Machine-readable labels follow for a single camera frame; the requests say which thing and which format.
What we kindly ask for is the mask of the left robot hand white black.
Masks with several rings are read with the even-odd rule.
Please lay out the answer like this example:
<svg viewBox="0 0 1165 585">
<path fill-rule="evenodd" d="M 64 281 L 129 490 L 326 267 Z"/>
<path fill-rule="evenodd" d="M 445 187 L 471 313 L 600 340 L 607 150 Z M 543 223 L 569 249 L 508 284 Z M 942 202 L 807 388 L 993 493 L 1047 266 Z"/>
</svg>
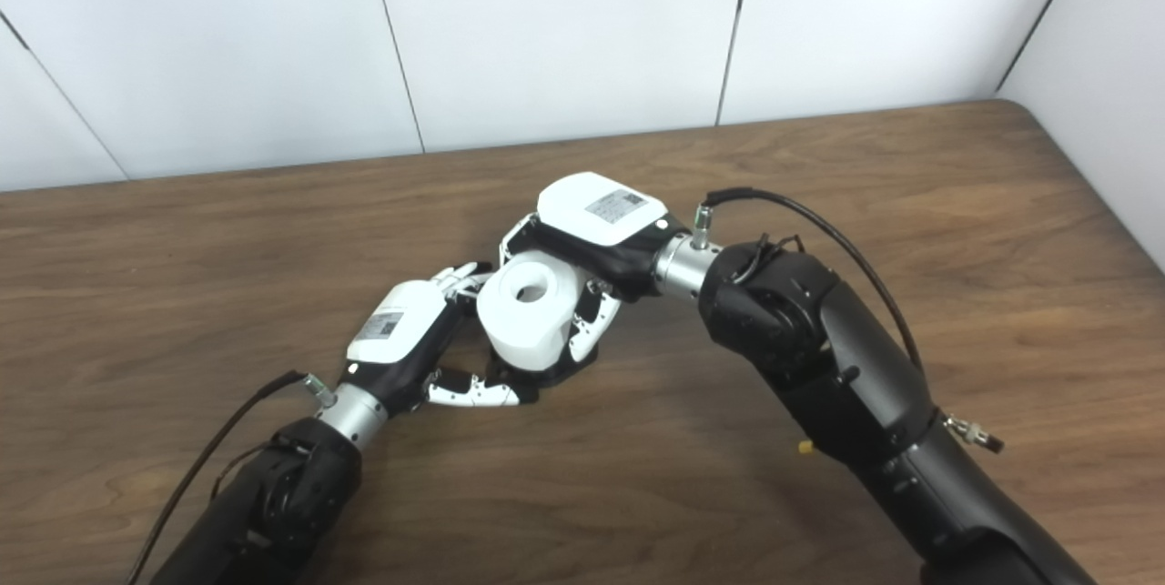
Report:
<svg viewBox="0 0 1165 585">
<path fill-rule="evenodd" d="M 440 366 L 459 329 L 475 316 L 478 294 L 490 274 L 490 263 L 469 262 L 393 287 L 350 341 L 339 386 L 370 395 L 373 409 L 388 418 L 426 403 L 536 403 L 541 394 L 534 387 Z"/>
</svg>

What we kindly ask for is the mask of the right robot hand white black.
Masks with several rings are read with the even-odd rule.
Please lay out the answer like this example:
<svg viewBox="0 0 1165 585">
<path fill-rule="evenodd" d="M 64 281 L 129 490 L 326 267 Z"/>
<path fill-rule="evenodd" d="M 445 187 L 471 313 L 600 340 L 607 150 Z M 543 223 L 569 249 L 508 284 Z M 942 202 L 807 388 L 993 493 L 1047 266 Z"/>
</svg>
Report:
<svg viewBox="0 0 1165 585">
<path fill-rule="evenodd" d="M 504 355 L 501 361 L 546 387 L 594 361 L 600 337 L 623 304 L 662 295 L 699 298 L 716 248 L 706 241 L 706 224 L 697 226 L 691 231 L 659 199 L 596 172 L 556 179 L 497 253 L 504 268 L 536 261 L 550 268 L 564 263 L 574 274 L 577 295 L 555 327 L 564 344 L 537 367 Z"/>
</svg>

